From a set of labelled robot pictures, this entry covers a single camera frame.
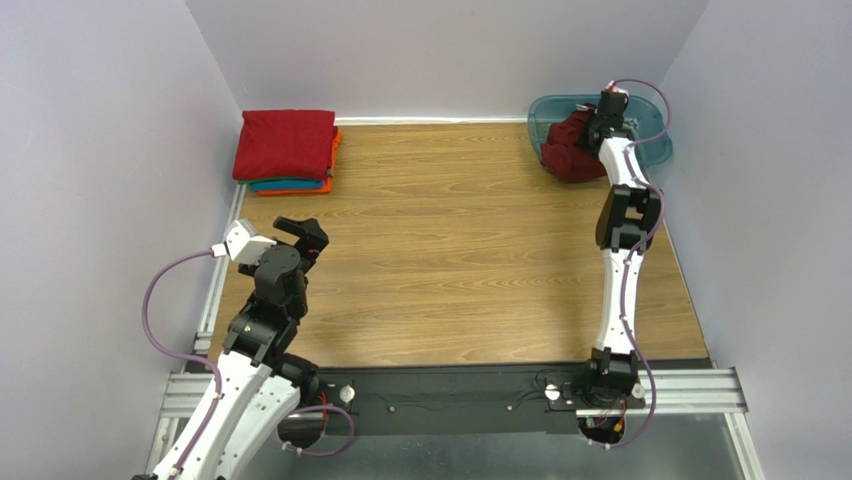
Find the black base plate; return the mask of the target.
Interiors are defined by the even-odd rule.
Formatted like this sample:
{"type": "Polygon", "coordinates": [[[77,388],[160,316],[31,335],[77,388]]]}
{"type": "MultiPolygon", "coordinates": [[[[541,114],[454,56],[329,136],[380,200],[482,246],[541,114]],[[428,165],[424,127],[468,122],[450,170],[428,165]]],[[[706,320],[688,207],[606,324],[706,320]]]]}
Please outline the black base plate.
{"type": "Polygon", "coordinates": [[[467,435],[585,431],[588,417],[610,425],[625,399],[626,410],[648,407],[648,396],[631,392],[663,389],[663,381],[689,369],[708,369],[700,360],[641,365],[632,375],[609,374],[596,361],[364,368],[313,368],[301,379],[303,405],[326,400],[346,410],[359,436],[467,435]]]}

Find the folded teal t shirt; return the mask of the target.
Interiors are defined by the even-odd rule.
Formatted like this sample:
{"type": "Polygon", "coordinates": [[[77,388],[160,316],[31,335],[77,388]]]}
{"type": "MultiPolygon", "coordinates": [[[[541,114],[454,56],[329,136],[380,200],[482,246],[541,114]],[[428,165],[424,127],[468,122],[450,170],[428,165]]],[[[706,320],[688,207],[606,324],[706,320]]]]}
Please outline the folded teal t shirt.
{"type": "Polygon", "coordinates": [[[252,192],[260,192],[270,195],[284,195],[297,193],[323,193],[331,189],[333,178],[331,176],[324,180],[304,179],[304,178],[285,178],[281,177],[279,181],[265,182],[247,185],[252,192]]]}

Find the folded red t shirt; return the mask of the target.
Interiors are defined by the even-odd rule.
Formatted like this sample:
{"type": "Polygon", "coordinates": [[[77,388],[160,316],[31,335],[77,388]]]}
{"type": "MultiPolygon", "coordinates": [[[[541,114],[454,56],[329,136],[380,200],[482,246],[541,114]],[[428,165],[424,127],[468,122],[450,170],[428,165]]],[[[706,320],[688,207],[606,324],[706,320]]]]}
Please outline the folded red t shirt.
{"type": "Polygon", "coordinates": [[[336,114],[329,110],[245,110],[232,178],[323,180],[336,114]]]}

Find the teal plastic bin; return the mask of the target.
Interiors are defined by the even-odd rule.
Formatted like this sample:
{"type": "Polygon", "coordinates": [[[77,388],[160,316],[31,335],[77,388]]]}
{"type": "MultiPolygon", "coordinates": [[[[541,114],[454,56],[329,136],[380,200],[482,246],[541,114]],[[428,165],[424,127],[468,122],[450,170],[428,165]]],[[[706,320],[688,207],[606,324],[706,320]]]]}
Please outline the teal plastic bin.
{"type": "Polygon", "coordinates": [[[643,97],[627,94],[555,94],[535,100],[527,115],[528,137],[540,165],[566,182],[603,177],[598,159],[603,141],[636,141],[641,167],[659,165],[672,154],[663,113],[643,97]]]}

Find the folded green t shirt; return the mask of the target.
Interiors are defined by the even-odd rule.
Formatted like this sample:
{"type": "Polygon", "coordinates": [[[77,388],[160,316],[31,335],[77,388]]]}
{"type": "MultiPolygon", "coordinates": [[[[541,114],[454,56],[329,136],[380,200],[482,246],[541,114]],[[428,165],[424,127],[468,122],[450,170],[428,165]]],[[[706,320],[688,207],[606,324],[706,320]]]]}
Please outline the folded green t shirt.
{"type": "Polygon", "coordinates": [[[237,181],[238,181],[239,184],[252,185],[252,184],[265,183],[265,182],[270,182],[270,181],[275,182],[275,181],[279,181],[280,179],[281,179],[281,177],[274,177],[273,176],[273,177],[265,177],[265,178],[240,179],[240,180],[237,180],[237,181]]]}

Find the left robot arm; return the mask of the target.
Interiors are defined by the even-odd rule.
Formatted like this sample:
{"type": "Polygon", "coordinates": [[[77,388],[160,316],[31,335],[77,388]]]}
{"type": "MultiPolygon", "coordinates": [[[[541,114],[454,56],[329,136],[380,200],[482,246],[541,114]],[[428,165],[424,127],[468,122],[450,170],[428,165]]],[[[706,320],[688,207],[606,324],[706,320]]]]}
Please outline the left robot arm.
{"type": "Polygon", "coordinates": [[[260,235],[238,219],[220,243],[192,255],[229,260],[254,282],[229,323],[217,361],[170,350],[155,339],[146,312],[156,284],[146,289],[141,316],[152,346],[212,373],[184,430],[148,473],[150,479],[237,477],[277,424],[316,394],[315,365],[287,349],[309,312],[307,274],[329,237],[315,218],[278,217],[273,226],[295,242],[260,235]]]}

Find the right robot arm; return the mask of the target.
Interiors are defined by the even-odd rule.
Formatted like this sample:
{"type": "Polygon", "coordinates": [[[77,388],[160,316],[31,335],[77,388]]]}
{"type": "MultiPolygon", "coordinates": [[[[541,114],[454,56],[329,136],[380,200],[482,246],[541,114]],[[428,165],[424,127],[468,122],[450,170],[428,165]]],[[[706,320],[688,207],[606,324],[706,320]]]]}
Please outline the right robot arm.
{"type": "Polygon", "coordinates": [[[602,252],[604,293],[600,329],[573,394],[606,408],[633,394],[641,354],[634,333],[638,280],[645,253],[658,228],[662,202],[650,187],[624,126],[629,94],[609,86],[590,113],[581,145],[597,155],[610,189],[595,229],[602,252]]]}

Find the maroon t shirt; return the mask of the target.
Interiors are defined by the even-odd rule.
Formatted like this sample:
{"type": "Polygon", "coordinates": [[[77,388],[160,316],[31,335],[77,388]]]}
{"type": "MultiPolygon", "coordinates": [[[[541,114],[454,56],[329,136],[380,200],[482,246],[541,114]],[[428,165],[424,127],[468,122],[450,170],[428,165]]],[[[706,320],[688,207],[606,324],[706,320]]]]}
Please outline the maroon t shirt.
{"type": "Polygon", "coordinates": [[[581,104],[565,120],[551,124],[541,144],[541,164],[555,177],[570,183],[596,180],[607,175],[598,157],[580,145],[586,121],[594,107],[581,104]]]}

